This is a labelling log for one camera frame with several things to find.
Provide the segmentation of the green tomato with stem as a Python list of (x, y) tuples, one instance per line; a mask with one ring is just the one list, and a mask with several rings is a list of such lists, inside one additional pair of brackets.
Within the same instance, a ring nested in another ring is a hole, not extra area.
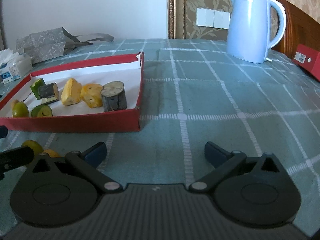
[(13, 118), (27, 118), (29, 116), (29, 109), (23, 102), (17, 102), (12, 109)]

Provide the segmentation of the dark green cucumber end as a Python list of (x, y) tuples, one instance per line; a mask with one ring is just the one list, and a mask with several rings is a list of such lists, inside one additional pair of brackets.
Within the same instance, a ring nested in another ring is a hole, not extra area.
[(31, 111), (32, 118), (52, 117), (52, 109), (48, 105), (38, 105)]

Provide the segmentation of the dark sugarcane piece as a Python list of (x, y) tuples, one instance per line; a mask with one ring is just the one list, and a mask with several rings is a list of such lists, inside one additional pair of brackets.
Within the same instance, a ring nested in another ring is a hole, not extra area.
[(42, 105), (48, 105), (59, 101), (59, 89), (57, 84), (50, 83), (38, 88), (39, 97)]
[(124, 83), (112, 81), (103, 85), (100, 92), (104, 112), (121, 111), (127, 109)]

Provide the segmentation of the large yellow jackfruit piece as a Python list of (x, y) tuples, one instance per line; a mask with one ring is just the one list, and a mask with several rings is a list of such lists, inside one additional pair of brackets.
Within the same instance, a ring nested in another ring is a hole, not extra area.
[(76, 79), (70, 78), (62, 91), (61, 101), (64, 106), (74, 105), (80, 102), (82, 85)]

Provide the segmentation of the green cucumber chunk in tray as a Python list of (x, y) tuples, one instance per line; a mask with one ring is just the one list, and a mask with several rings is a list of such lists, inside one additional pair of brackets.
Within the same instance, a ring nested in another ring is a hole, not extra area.
[(30, 86), (31, 91), (37, 100), (40, 100), (39, 88), (45, 85), (46, 83), (44, 82), (43, 78), (39, 78)]

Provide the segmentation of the white tissue pack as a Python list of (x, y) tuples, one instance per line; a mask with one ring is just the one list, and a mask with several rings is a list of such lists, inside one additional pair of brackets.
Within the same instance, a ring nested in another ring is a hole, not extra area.
[(1, 80), (4, 84), (20, 79), (32, 70), (31, 58), (27, 54), (1, 50)]

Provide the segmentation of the yellow jackfruit piece in tray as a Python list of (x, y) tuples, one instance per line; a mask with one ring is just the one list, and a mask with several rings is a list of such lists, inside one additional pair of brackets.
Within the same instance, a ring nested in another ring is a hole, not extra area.
[(97, 108), (103, 105), (101, 98), (102, 85), (97, 83), (89, 83), (82, 87), (81, 89), (81, 99), (90, 108)]

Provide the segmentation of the green checked tablecloth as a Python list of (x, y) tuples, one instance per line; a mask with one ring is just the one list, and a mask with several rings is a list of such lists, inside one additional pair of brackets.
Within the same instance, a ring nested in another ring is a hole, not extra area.
[(141, 130), (135, 133), (61, 134), (12, 131), (1, 150), (35, 140), (58, 154), (103, 141), (99, 166), (128, 183), (190, 184), (212, 170), (204, 146), (212, 141), (249, 156), (274, 153), (302, 195), (295, 224), (308, 235), (319, 229), (319, 83), (285, 55), (262, 64), (226, 53), (221, 41), (123, 40), (75, 49), (36, 66), (143, 51)]

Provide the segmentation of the grey patterned gift bag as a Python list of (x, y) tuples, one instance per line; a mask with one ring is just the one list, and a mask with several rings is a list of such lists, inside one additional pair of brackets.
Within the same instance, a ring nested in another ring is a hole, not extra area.
[(105, 33), (72, 35), (65, 28), (45, 30), (16, 40), (16, 51), (27, 54), (32, 64), (51, 60), (70, 53), (75, 48), (94, 42), (112, 42), (114, 37)]

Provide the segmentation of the red shallow cardboard tray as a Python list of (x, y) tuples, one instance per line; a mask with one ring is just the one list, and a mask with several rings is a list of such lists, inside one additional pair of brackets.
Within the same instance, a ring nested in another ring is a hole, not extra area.
[(1, 100), (1, 125), (29, 132), (138, 131), (143, 65), (140, 52), (32, 72)]

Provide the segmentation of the red box with label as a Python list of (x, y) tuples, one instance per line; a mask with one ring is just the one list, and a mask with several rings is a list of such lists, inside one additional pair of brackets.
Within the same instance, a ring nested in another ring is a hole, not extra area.
[(303, 44), (297, 46), (292, 62), (305, 69), (319, 81), (320, 79), (320, 53)]

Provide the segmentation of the brown wooden headboard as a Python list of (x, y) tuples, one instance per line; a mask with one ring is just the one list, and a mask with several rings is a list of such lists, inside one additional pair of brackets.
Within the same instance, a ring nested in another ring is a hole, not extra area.
[(292, 59), (298, 45), (319, 51), (319, 23), (287, 0), (276, 0), (285, 8), (286, 30), (281, 41), (272, 49)]

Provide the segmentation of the light blue electric kettle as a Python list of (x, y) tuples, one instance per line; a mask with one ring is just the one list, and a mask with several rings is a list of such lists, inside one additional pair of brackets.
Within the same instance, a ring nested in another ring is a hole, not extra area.
[[(263, 63), (268, 51), (283, 38), (286, 29), (284, 6), (276, 0), (231, 0), (227, 53), (252, 63)], [(271, 8), (276, 10), (279, 27), (271, 40)]]

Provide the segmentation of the white wall switch panel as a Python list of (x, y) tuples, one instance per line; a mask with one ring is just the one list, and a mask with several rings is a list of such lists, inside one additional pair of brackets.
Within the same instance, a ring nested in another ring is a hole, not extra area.
[(231, 14), (213, 9), (197, 8), (196, 25), (217, 29), (229, 29)]

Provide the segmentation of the gold ornate wall frame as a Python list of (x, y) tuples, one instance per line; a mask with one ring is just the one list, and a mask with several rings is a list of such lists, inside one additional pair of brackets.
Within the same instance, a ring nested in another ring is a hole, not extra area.
[(168, 0), (169, 38), (226, 40), (228, 31), (196, 25), (196, 9), (231, 12), (231, 0)]

